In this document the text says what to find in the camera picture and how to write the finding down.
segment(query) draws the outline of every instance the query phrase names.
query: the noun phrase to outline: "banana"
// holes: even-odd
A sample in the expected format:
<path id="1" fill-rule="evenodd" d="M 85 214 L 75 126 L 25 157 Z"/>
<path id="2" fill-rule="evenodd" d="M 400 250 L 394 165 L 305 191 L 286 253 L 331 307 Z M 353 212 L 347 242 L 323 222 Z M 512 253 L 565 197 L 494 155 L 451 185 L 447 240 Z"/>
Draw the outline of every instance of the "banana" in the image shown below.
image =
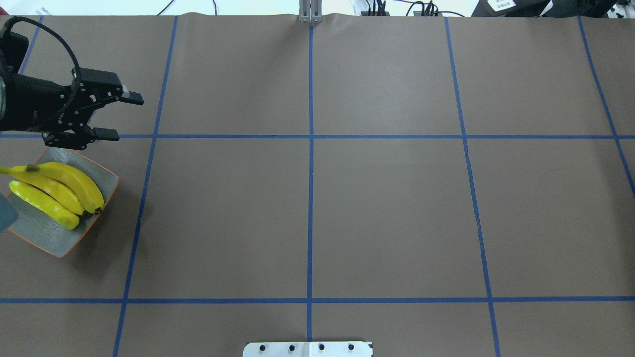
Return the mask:
<path id="1" fill-rule="evenodd" d="M 79 217 L 55 201 L 51 196 L 27 184 L 26 182 L 9 182 L 11 191 L 31 206 L 41 210 L 56 220 L 62 227 L 73 230 L 79 224 Z"/>
<path id="2" fill-rule="evenodd" d="M 26 172 L 37 172 L 70 187 L 88 213 L 98 215 L 104 209 L 104 197 L 95 182 L 85 173 L 62 163 L 27 165 Z"/>
<path id="3" fill-rule="evenodd" d="M 4 168 L 0 166 L 0 173 L 13 176 L 13 178 L 26 182 L 44 191 L 55 198 L 56 201 L 66 207 L 76 215 L 85 215 L 88 212 L 84 209 L 77 195 L 68 186 L 50 177 L 37 172 L 26 172 L 26 166 L 16 166 L 14 168 Z"/>

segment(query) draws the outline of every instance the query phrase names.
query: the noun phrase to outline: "blue tape grid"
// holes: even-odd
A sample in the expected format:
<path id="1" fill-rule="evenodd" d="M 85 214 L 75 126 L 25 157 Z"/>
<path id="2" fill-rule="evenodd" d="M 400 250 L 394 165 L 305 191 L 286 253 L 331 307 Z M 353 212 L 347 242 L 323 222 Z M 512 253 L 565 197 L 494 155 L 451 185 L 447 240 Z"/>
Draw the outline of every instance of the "blue tape grid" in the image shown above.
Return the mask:
<path id="1" fill-rule="evenodd" d="M 42 22 L 44 17 L 40 17 L 39 21 Z M 166 60 L 166 67 L 163 78 L 163 85 L 161 88 L 161 96 L 159 99 L 159 105 L 157 108 L 156 121 L 153 134 L 122 134 L 122 139 L 132 138 L 147 138 L 152 139 L 150 145 L 150 154 L 146 167 L 144 188 L 142 191 L 142 199 L 139 207 L 137 225 L 135 229 L 135 237 L 133 240 L 133 247 L 130 255 L 130 262 L 128 265 L 128 273 L 126 277 L 126 285 L 122 299 L 65 299 L 65 298 L 0 298 L 0 304 L 121 304 L 121 312 L 119 317 L 119 324 L 117 326 L 117 334 L 115 338 L 113 356 L 117 356 L 119 351 L 119 344 L 121 342 L 121 335 L 123 332 L 123 324 L 126 314 L 126 307 L 128 304 L 305 304 L 307 307 L 307 340 L 312 340 L 312 305 L 313 304 L 466 304 L 466 303 L 487 303 L 490 310 L 490 322 L 493 336 L 493 343 L 495 347 L 496 356 L 500 357 L 500 344 L 498 341 L 497 325 L 494 311 L 494 303 L 498 302 L 612 302 L 612 301 L 635 301 L 635 296 L 543 296 L 543 297 L 494 297 L 491 293 L 491 285 L 487 267 L 487 258 L 485 251 L 485 244 L 483 240 L 483 232 L 481 229 L 481 222 L 478 210 L 478 200 L 476 195 L 476 188 L 474 185 L 474 178 L 472 174 L 472 165 L 469 158 L 469 140 L 478 139 L 557 139 L 557 140 L 614 140 L 617 146 L 620 159 L 624 166 L 624 171 L 631 187 L 631 191 L 635 196 L 635 185 L 633 183 L 632 175 L 630 173 L 620 140 L 633 140 L 635 135 L 618 135 L 611 117 L 604 92 L 599 82 L 598 75 L 593 64 L 591 51 L 587 42 L 584 25 L 582 18 L 578 17 L 578 24 L 580 27 L 580 33 L 584 48 L 589 60 L 589 66 L 593 78 L 598 88 L 598 93 L 601 98 L 603 107 L 605 109 L 606 117 L 610 125 L 612 135 L 469 135 L 465 130 L 465 121 L 463 117 L 463 110 L 460 101 L 460 91 L 457 79 L 457 70 L 454 61 L 454 54 L 451 42 L 450 25 L 448 19 L 445 18 L 446 37 L 448 42 L 448 53 L 450 56 L 450 66 L 453 77 L 453 84 L 455 89 L 455 96 L 457 101 L 458 118 L 460 121 L 461 134 L 460 135 L 316 135 L 314 133 L 314 118 L 313 118 L 313 26 L 309 27 L 309 134 L 308 135 L 214 135 L 214 134 L 158 134 L 159 124 L 161 121 L 161 112 L 163 110 L 163 100 L 165 95 L 165 89 L 168 80 L 168 74 L 170 71 L 170 62 L 172 50 L 177 33 L 178 17 L 175 17 L 172 34 L 170 39 L 170 48 L 168 50 L 168 58 Z M 25 56 L 24 63 L 20 69 L 20 73 L 24 73 L 26 65 L 29 62 L 30 55 L 32 53 L 39 28 L 36 29 L 29 49 Z M 39 138 L 39 134 L 30 133 L 3 133 L 0 131 L 0 137 L 2 138 Z M 157 139 L 170 139 L 170 138 L 245 138 L 245 139 L 308 139 L 309 140 L 309 206 L 308 206 L 308 227 L 307 227 L 307 297 L 306 299 L 131 299 L 129 298 L 130 284 L 132 279 L 132 272 L 135 263 L 135 256 L 137 251 L 137 244 L 139 233 L 141 230 L 141 219 L 145 207 L 145 199 L 147 196 L 147 189 L 150 180 L 150 174 L 152 171 L 152 160 L 154 159 L 154 149 Z M 474 209 L 474 215 L 476 218 L 478 239 L 481 247 L 481 262 L 483 266 L 483 278 L 486 287 L 486 297 L 436 297 L 436 298 L 314 298 L 312 296 L 312 245 L 313 245 L 313 171 L 314 171 L 314 141 L 315 140 L 329 140 L 329 139 L 456 139 L 462 140 L 464 145 L 465 162 L 467 165 L 467 173 L 470 184 L 470 191 L 472 195 L 472 205 Z"/>

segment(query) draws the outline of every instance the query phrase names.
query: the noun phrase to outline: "gray object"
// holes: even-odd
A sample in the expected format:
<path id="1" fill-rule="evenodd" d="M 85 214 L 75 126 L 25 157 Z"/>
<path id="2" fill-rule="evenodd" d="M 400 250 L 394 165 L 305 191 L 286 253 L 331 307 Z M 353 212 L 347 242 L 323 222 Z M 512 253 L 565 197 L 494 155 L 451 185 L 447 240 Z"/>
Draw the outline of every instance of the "gray object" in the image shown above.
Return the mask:
<path id="1" fill-rule="evenodd" d="M 52 161 L 73 166 L 87 174 L 97 184 L 106 203 L 119 183 L 119 177 L 115 174 L 74 151 L 49 148 L 37 163 Z M 19 213 L 18 220 L 10 228 L 11 231 L 58 258 L 63 257 L 73 249 L 99 218 L 99 215 L 94 215 L 88 219 L 82 218 L 79 220 L 79 225 L 69 231 L 18 196 L 10 194 L 7 200 Z"/>
<path id="2" fill-rule="evenodd" d="M 7 199 L 0 195 L 0 232 L 7 229 L 18 219 L 18 212 Z"/>

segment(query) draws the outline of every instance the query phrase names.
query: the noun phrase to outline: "white metal bracket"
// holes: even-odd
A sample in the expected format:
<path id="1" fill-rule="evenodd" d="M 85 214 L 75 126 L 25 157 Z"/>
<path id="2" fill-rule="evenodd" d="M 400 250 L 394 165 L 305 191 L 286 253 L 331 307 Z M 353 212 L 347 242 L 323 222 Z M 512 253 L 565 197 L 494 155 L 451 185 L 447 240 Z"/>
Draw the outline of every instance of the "white metal bracket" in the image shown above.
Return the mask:
<path id="1" fill-rule="evenodd" d="M 373 357 L 373 343 L 348 342 L 253 342 L 243 357 Z"/>
<path id="2" fill-rule="evenodd" d="M 307 24 L 322 22 L 322 0 L 300 0 L 299 19 Z"/>

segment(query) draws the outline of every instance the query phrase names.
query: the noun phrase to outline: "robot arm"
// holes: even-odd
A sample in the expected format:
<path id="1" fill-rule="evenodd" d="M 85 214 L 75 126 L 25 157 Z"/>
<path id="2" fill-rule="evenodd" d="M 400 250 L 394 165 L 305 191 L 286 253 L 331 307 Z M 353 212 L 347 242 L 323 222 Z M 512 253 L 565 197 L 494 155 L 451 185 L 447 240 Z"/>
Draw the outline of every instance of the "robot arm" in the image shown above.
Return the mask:
<path id="1" fill-rule="evenodd" d="M 29 47 L 25 36 L 11 31 L 18 22 L 38 26 L 61 42 L 74 64 L 70 86 L 18 73 Z M 47 26 L 24 17 L 5 23 L 0 31 L 0 131 L 42 133 L 47 146 L 84 150 L 96 140 L 119 140 L 116 130 L 88 125 L 97 109 L 113 102 L 143 105 L 144 100 L 128 91 L 116 73 L 81 68 L 69 45 Z"/>

